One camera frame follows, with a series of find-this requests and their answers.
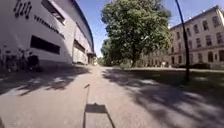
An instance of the tree foliage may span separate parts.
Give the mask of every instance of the tree foliage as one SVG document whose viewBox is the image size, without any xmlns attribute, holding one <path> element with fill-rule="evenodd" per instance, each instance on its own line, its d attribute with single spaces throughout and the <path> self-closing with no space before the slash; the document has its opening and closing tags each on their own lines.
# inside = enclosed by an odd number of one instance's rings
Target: tree foliage
<svg viewBox="0 0 224 128">
<path fill-rule="evenodd" d="M 170 43 L 168 19 L 170 12 L 161 0 L 116 0 L 102 10 L 102 21 L 107 25 L 108 40 L 102 53 L 108 61 L 132 60 L 140 54 L 166 49 Z"/>
<path fill-rule="evenodd" d="M 98 63 L 99 65 L 101 65 L 101 66 L 104 66 L 104 59 L 103 59 L 103 57 L 99 57 L 99 58 L 97 58 L 97 63 Z"/>
</svg>

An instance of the person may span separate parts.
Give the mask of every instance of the person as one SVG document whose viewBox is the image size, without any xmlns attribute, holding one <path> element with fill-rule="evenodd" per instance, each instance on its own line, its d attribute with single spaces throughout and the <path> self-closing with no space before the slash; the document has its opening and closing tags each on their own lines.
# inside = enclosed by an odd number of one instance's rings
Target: person
<svg viewBox="0 0 224 128">
<path fill-rule="evenodd" d="M 26 68 L 26 57 L 25 57 L 25 52 L 23 50 L 20 50 L 21 52 L 21 57 L 19 59 L 19 68 L 21 70 L 24 70 Z"/>
<path fill-rule="evenodd" d="M 28 67 L 30 70 L 34 70 L 34 68 L 39 67 L 39 57 L 30 52 L 28 57 Z"/>
<path fill-rule="evenodd" d="M 4 62 L 3 62 L 3 58 L 1 55 L 1 49 L 0 49 L 0 69 L 3 69 L 3 67 L 4 67 Z"/>
<path fill-rule="evenodd" d="M 8 72 L 12 71 L 12 69 L 11 69 L 11 56 L 10 56 L 9 53 L 6 53 L 5 67 L 6 67 L 6 70 Z"/>
</svg>

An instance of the sky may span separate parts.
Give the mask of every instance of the sky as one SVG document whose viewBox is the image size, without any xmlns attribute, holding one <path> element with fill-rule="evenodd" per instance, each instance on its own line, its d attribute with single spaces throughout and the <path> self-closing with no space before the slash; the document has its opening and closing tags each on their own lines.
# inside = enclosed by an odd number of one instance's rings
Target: sky
<svg viewBox="0 0 224 128">
<path fill-rule="evenodd" d="M 98 57 L 102 56 L 101 47 L 103 41 L 107 39 L 106 25 L 101 21 L 101 10 L 109 0 L 76 0 L 82 9 L 92 30 L 95 52 Z M 202 13 L 213 6 L 220 5 L 224 9 L 224 0 L 179 0 L 185 21 L 190 17 Z M 170 26 L 180 23 L 179 13 L 175 0 L 163 0 L 163 5 L 171 11 Z"/>
</svg>

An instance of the roof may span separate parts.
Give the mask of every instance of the roof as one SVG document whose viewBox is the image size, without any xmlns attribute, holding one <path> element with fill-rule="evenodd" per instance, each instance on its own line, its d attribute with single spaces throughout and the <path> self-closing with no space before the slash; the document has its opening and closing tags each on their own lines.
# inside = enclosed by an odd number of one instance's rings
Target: roof
<svg viewBox="0 0 224 128">
<path fill-rule="evenodd" d="M 92 50 L 93 50 L 93 52 L 94 52 L 93 35 L 92 35 L 92 31 L 91 31 L 91 29 L 90 29 L 89 23 L 88 23 L 88 21 L 87 21 L 85 15 L 83 14 L 81 8 L 79 7 L 78 3 L 76 2 L 76 0 L 70 0 L 70 1 L 73 3 L 73 5 L 75 6 L 75 8 L 78 10 L 78 13 L 80 14 L 81 18 L 83 19 L 84 23 L 86 24 L 86 26 L 87 26 L 87 28 L 88 28 L 88 30 L 89 30 L 89 32 L 90 32 L 91 41 L 92 41 Z"/>
<path fill-rule="evenodd" d="M 217 10 L 217 9 L 221 10 L 221 8 L 219 7 L 219 5 L 216 5 L 215 7 L 212 7 L 212 8 L 210 8 L 210 9 L 206 10 L 205 12 L 203 12 L 203 13 L 201 13 L 201 14 L 198 14 L 198 15 L 194 16 L 193 18 L 187 20 L 187 21 L 185 22 L 185 24 L 188 24 L 188 23 L 190 23 L 191 21 L 193 21 L 193 20 L 195 20 L 195 19 L 197 19 L 197 18 L 199 18 L 199 17 L 201 17 L 201 16 L 204 16 L 204 15 L 208 14 L 209 12 L 215 11 L 215 10 Z M 182 25 L 182 24 L 180 23 L 180 24 L 178 24 L 178 25 L 176 25 L 176 26 L 174 26 L 174 27 L 171 27 L 170 30 L 175 29 L 175 28 L 177 28 L 177 27 L 180 27 L 181 25 Z"/>
</svg>

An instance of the paved path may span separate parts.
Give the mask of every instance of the paved path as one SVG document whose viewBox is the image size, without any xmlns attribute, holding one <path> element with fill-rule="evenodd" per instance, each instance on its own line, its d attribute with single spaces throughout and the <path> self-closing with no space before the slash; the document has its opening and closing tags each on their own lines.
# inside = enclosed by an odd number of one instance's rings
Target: paved path
<svg viewBox="0 0 224 128">
<path fill-rule="evenodd" d="M 6 128 L 223 128 L 224 108 L 203 96 L 112 68 L 0 80 Z"/>
</svg>

